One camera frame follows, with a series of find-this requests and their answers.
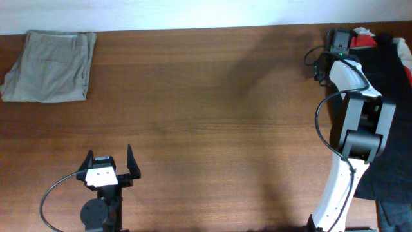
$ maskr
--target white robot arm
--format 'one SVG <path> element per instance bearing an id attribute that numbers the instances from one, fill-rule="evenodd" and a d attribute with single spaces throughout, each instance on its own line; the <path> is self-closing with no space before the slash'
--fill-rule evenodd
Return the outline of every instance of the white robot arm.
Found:
<path id="1" fill-rule="evenodd" d="M 336 38 L 342 35 L 341 32 L 342 30 L 335 31 L 335 43 L 342 42 Z M 365 87 L 365 80 L 360 76 L 360 73 L 364 75 L 361 64 L 345 59 L 348 57 L 348 52 L 338 54 L 351 67 L 340 60 L 333 61 L 329 72 L 329 83 L 332 83 L 339 92 Z M 383 98 L 369 81 L 367 82 L 369 88 L 366 90 L 341 94 L 343 102 L 339 114 L 335 116 L 330 134 L 331 147 L 346 157 L 355 170 L 353 180 L 348 162 L 333 152 L 329 179 L 318 207 L 309 218 L 307 232 L 345 231 L 346 214 L 359 180 L 369 168 L 370 162 L 385 148 L 395 104 Z"/>

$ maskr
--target black mount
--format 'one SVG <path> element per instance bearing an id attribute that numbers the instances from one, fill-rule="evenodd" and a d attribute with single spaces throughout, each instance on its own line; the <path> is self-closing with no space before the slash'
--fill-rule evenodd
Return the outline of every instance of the black mount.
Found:
<path id="1" fill-rule="evenodd" d="M 116 171 L 113 157 L 98 157 L 94 159 L 93 152 L 89 150 L 79 171 L 105 167 L 113 167 Z M 140 169 L 137 166 L 130 145 L 127 147 L 127 168 L 130 173 L 116 175 L 118 180 L 117 185 L 106 185 L 96 188 L 95 186 L 88 186 L 86 184 L 86 172 L 76 176 L 76 179 L 83 181 L 87 188 L 97 192 L 97 198 L 85 203 L 80 212 L 80 219 L 85 225 L 85 231 L 122 231 L 122 188 L 133 186 L 133 179 L 139 179 L 141 177 Z"/>
<path id="2" fill-rule="evenodd" d="M 304 227 L 304 232 L 326 232 L 322 228 L 316 228 L 312 215 L 309 216 L 308 223 Z M 353 228 L 345 229 L 345 232 L 378 232 L 376 229 L 370 228 Z"/>
<path id="3" fill-rule="evenodd" d="M 326 35 L 325 50 L 340 55 L 345 60 L 360 62 L 358 57 L 349 54 L 352 37 L 357 33 L 353 30 L 336 28 L 329 30 Z M 333 83 L 329 79 L 330 69 L 335 59 L 329 55 L 323 55 L 314 62 L 314 79 L 321 86 L 331 86 Z"/>

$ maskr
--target khaki pants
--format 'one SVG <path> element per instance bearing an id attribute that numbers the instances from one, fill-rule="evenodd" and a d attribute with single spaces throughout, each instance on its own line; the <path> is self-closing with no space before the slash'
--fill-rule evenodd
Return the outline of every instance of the khaki pants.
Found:
<path id="1" fill-rule="evenodd" d="M 30 31 L 0 86 L 3 101 L 86 100 L 96 34 Z"/>

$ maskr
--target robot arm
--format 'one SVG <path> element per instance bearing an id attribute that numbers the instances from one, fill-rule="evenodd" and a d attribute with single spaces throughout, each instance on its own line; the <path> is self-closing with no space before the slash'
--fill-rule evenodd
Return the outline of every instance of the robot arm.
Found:
<path id="1" fill-rule="evenodd" d="M 349 39 L 348 34 L 336 30 L 333 38 L 335 44 L 331 46 L 331 51 L 334 45 L 342 48 L 342 45 L 339 47 L 336 43 Z M 348 57 L 345 61 L 363 74 L 361 64 L 348 56 L 348 49 L 344 48 L 344 51 L 347 53 L 339 55 L 343 59 Z M 365 86 L 359 74 L 341 61 L 332 63 L 327 81 L 339 91 Z M 348 163 L 333 154 L 332 168 L 323 197 L 313 215 L 310 215 L 306 231 L 345 231 L 346 214 L 359 180 L 373 159 L 385 148 L 395 104 L 383 98 L 370 83 L 369 86 L 361 92 L 341 94 L 343 102 L 330 132 L 330 145 L 351 162 L 356 171 L 354 177 L 352 179 Z"/>
<path id="2" fill-rule="evenodd" d="M 86 202 L 80 212 L 85 231 L 122 231 L 122 188 L 133 186 L 133 179 L 141 177 L 130 145 L 127 148 L 127 168 L 130 173 L 116 175 L 113 157 L 94 159 L 93 152 L 89 151 L 79 168 L 82 174 L 76 176 L 87 188 L 97 192 L 97 198 Z"/>

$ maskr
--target black cloth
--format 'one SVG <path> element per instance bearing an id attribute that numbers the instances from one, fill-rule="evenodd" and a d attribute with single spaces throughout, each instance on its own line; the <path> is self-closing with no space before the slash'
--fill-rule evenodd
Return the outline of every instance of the black cloth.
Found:
<path id="1" fill-rule="evenodd" d="M 382 232 L 412 231 L 412 205 L 378 202 L 379 228 Z"/>
<path id="2" fill-rule="evenodd" d="M 412 203 L 412 87 L 397 47 L 387 34 L 377 36 L 375 48 L 351 49 L 372 86 L 396 102 L 386 149 L 375 157 L 361 178 L 355 197 Z"/>

